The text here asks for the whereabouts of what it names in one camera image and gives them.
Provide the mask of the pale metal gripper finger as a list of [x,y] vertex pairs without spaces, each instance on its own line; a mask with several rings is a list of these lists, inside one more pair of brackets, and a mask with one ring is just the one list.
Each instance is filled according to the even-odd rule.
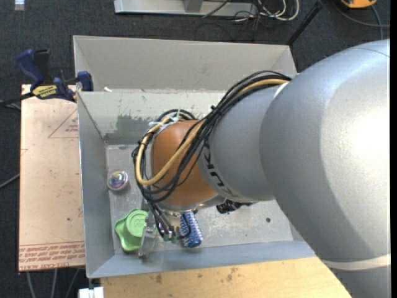
[[138,251],[138,256],[140,258],[146,258],[152,252],[156,241],[156,232],[157,229],[154,225],[146,226],[144,228]]

